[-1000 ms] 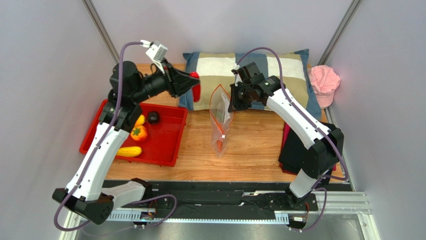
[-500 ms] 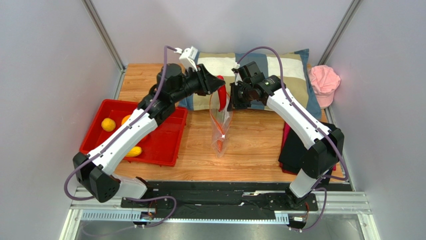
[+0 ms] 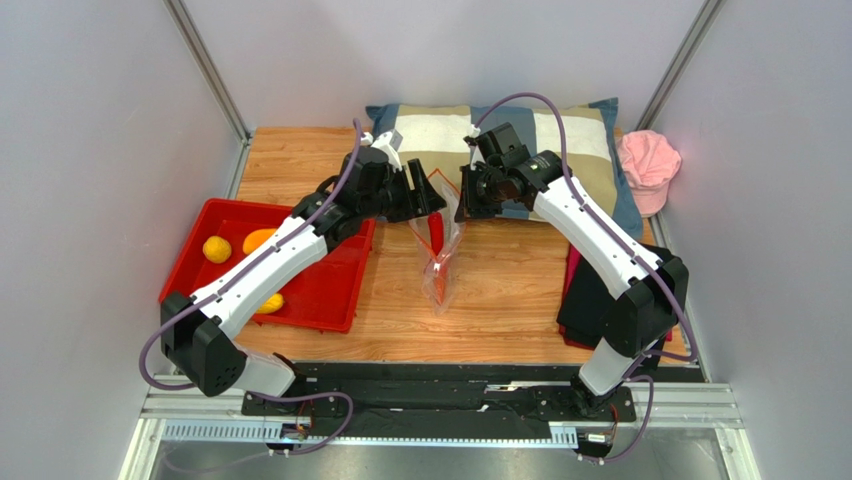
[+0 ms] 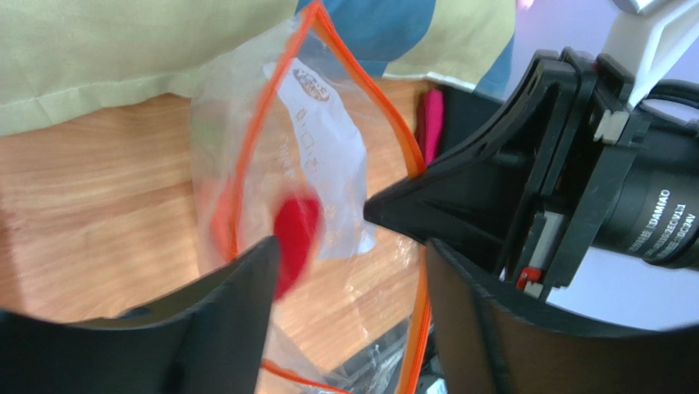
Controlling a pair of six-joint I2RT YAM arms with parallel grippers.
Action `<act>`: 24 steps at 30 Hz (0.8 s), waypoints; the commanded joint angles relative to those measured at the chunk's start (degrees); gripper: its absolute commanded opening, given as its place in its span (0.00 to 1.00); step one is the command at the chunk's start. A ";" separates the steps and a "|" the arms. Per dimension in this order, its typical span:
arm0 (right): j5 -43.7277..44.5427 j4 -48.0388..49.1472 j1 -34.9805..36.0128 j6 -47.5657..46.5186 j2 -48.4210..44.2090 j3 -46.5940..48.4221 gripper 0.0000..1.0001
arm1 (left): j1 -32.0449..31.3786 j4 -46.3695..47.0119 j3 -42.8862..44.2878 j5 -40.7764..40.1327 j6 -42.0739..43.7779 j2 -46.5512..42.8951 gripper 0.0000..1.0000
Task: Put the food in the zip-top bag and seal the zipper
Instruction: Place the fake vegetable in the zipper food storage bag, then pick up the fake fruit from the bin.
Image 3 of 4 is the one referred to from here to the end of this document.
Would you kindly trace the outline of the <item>red toy chili pepper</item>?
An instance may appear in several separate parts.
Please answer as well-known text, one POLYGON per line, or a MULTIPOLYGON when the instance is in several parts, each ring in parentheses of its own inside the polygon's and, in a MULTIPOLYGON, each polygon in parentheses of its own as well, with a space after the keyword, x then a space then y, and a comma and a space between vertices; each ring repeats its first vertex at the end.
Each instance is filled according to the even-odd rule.
POLYGON ((430 247, 435 256, 438 256, 444 247, 444 222, 440 212, 431 213, 428 218, 430 247))

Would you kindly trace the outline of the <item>clear orange zip top bag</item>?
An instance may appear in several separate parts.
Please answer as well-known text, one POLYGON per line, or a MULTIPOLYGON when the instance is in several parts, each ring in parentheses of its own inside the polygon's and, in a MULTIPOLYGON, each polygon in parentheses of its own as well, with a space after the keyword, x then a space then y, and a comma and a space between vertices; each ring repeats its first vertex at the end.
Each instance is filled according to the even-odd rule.
POLYGON ((427 178, 446 206, 426 217, 409 220, 408 227, 418 249, 421 291, 433 314, 440 316, 448 310, 455 295, 455 266, 466 225, 455 221, 461 196, 459 188, 440 169, 433 170, 427 178))

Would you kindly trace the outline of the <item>orange toy carrot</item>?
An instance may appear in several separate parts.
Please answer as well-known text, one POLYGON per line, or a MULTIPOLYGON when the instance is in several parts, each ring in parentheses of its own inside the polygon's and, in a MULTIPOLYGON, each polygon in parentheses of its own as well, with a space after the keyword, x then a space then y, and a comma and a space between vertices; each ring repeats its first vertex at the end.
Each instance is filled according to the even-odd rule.
POLYGON ((447 277, 445 272, 436 272, 432 286, 434 289, 434 299, 438 305, 442 305, 446 298, 447 277))

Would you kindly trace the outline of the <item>orange yellow toy mango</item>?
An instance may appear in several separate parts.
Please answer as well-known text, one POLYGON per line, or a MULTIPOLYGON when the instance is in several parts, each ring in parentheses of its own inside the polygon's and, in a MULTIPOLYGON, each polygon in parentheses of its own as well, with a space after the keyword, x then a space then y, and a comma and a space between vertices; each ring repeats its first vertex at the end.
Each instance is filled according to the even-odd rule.
POLYGON ((250 255, 275 234, 275 228, 264 228, 250 232, 243 240, 242 252, 245 255, 250 255))

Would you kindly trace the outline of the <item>yellow toy lemon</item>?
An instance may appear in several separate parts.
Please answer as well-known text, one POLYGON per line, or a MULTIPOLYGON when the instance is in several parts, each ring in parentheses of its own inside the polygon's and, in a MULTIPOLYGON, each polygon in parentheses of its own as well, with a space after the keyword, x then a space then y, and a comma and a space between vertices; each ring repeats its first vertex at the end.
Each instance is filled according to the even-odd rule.
POLYGON ((257 310, 256 313, 259 315, 271 315, 277 311, 279 311, 284 305, 286 301, 282 294, 275 293, 270 296, 257 310))

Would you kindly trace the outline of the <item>round yellow toy fruit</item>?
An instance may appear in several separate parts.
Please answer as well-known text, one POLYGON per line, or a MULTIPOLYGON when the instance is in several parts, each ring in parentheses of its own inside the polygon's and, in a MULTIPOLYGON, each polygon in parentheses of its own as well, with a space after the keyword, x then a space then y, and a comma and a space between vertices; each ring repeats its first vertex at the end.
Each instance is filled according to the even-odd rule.
POLYGON ((232 256, 232 247, 224 238, 210 236, 202 245, 202 254, 213 264, 223 264, 232 256))

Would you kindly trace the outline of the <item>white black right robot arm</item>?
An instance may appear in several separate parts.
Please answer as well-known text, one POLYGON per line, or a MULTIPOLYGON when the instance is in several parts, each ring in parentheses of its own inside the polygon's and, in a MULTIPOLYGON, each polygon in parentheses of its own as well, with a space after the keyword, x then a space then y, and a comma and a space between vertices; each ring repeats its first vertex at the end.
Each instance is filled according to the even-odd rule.
POLYGON ((587 397, 609 395, 680 322, 685 265, 627 235, 559 155, 531 154, 510 124, 488 131, 472 126, 464 141, 471 160, 461 169, 456 221, 493 218, 504 202, 519 203, 556 228, 607 288, 614 303, 603 316, 602 338, 572 384, 587 397))

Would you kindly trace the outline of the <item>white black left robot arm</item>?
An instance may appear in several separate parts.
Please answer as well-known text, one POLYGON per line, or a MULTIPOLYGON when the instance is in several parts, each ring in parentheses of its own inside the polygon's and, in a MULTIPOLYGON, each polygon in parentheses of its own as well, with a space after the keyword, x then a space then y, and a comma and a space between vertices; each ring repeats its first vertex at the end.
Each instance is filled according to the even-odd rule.
POLYGON ((379 148, 357 147, 344 157, 339 174, 303 197, 256 250, 190 295, 169 293, 160 303, 161 325, 146 345, 158 342, 187 377, 185 388, 207 397, 231 388, 280 397, 296 379, 292 366, 235 340, 257 310, 365 221, 407 222, 445 205, 419 160, 398 165, 379 148))

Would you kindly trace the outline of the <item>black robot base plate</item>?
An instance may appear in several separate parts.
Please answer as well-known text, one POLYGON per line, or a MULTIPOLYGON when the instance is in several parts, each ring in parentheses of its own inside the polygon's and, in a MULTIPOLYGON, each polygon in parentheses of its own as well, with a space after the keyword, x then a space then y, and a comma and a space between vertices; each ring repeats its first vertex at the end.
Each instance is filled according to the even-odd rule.
POLYGON ((452 438, 542 438, 551 424, 609 430, 641 419, 631 391, 581 404, 575 365, 299 362, 289 397, 274 403, 244 396, 246 416, 295 417, 312 434, 452 438))

